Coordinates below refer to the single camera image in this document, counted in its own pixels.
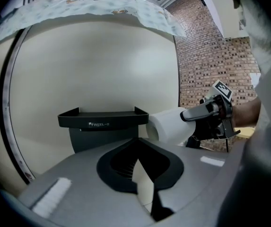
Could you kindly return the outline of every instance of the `person's arm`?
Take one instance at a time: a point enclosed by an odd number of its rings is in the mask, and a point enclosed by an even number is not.
[[[232,124],[234,127],[255,126],[260,112],[261,101],[256,99],[241,105],[233,106]]]

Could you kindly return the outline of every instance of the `white cylinder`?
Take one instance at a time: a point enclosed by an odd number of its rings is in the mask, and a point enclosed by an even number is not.
[[[150,115],[146,124],[148,137],[175,145],[187,140],[193,135],[196,123],[184,122],[181,119],[180,113],[184,110],[178,107]]]

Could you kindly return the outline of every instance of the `white panel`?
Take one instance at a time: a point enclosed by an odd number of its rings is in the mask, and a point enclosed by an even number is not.
[[[233,0],[211,0],[214,6],[209,7],[215,24],[219,27],[220,32],[224,38],[239,37],[239,15],[238,11],[234,9]]]
[[[207,7],[209,9],[209,12],[210,12],[210,14],[211,14],[211,16],[213,18],[213,21],[216,24],[217,28],[219,29],[221,35],[224,36],[224,32],[223,32],[223,29],[222,29],[219,14],[217,13],[217,10],[216,10],[216,7],[215,7],[213,1],[212,0],[204,0],[204,2],[206,3],[206,5],[207,5]]]
[[[42,174],[73,154],[58,114],[134,106],[153,114],[177,107],[178,94],[171,35],[143,28],[126,14],[72,16],[30,30],[12,75],[10,112],[25,161]]]
[[[135,163],[132,181],[137,184],[137,197],[141,205],[144,206],[151,203],[153,201],[154,183],[140,163],[140,160],[137,160]]]

